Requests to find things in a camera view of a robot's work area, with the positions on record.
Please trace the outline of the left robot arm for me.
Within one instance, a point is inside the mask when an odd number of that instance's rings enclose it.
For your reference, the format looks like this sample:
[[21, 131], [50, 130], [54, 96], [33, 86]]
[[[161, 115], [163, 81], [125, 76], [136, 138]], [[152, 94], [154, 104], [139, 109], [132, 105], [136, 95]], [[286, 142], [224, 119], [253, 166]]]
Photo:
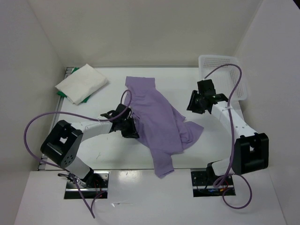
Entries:
[[76, 123], [60, 120], [43, 142], [41, 152], [57, 166], [72, 173], [82, 187], [93, 187], [100, 177], [77, 156], [81, 143], [116, 131], [120, 131], [124, 138], [138, 139], [131, 114], [129, 107], [119, 104], [116, 110], [101, 114], [99, 119]]

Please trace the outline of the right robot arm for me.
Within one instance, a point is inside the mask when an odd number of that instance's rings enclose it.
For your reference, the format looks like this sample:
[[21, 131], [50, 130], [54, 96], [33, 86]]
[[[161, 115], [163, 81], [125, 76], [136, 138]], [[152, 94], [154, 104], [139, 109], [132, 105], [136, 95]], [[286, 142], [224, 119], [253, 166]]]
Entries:
[[209, 163], [206, 180], [218, 187], [228, 175], [243, 175], [269, 166], [269, 138], [252, 129], [233, 109], [224, 94], [217, 94], [211, 79], [197, 83], [187, 110], [209, 112], [231, 134], [232, 149], [228, 158]]

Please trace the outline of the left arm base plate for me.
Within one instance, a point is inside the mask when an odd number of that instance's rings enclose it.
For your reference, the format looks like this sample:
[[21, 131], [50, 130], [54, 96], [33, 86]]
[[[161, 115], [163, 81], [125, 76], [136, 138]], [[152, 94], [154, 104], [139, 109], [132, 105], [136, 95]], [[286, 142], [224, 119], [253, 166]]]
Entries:
[[93, 199], [96, 195], [100, 195], [100, 199], [106, 199], [108, 195], [108, 183], [109, 183], [109, 171], [95, 171], [97, 174], [96, 180], [92, 181], [91, 184], [86, 185], [85, 182], [75, 177], [77, 184], [75, 184], [73, 178], [67, 176], [66, 188], [64, 192], [64, 199], [74, 200], [81, 199], [79, 187], [83, 197], [85, 199]]

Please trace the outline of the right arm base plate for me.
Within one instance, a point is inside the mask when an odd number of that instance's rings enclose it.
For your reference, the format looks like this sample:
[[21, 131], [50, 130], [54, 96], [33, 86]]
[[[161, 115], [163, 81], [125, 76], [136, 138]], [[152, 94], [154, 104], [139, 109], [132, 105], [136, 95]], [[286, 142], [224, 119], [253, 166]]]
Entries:
[[213, 182], [215, 178], [209, 177], [206, 169], [191, 169], [191, 181], [193, 197], [215, 197], [215, 196], [234, 196], [236, 195], [232, 176], [226, 178], [225, 182], [215, 188]]

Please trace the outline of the purple t-shirt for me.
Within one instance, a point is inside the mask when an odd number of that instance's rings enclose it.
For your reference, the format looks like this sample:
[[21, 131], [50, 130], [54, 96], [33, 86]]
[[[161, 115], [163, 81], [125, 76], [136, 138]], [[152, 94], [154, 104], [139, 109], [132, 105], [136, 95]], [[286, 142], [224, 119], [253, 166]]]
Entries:
[[125, 104], [131, 106], [138, 141], [150, 149], [154, 172], [163, 178], [174, 171], [172, 155], [193, 146], [204, 128], [186, 121], [156, 89], [154, 78], [128, 76], [125, 86], [132, 93]]

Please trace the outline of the white t-shirt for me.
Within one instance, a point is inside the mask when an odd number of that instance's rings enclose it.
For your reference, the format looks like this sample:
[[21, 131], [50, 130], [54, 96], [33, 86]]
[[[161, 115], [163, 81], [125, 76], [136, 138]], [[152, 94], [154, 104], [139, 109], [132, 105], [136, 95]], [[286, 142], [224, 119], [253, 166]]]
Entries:
[[85, 98], [106, 85], [108, 79], [89, 64], [85, 64], [55, 86], [72, 104], [78, 105]]

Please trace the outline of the green t-shirt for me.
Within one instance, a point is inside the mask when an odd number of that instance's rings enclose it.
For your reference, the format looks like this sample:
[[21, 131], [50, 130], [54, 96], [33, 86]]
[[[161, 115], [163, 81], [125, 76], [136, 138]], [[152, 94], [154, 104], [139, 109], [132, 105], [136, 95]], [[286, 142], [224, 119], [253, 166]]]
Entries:
[[[75, 71], [77, 71], [79, 69], [79, 67], [74, 67], [73, 70], [71, 71], [71, 74], [74, 73]], [[57, 95], [59, 95], [60, 97], [63, 98], [67, 98], [67, 95], [65, 95], [62, 91], [57, 91], [56, 93]], [[82, 103], [87, 103], [87, 101], [89, 100], [90, 96], [87, 96]]]

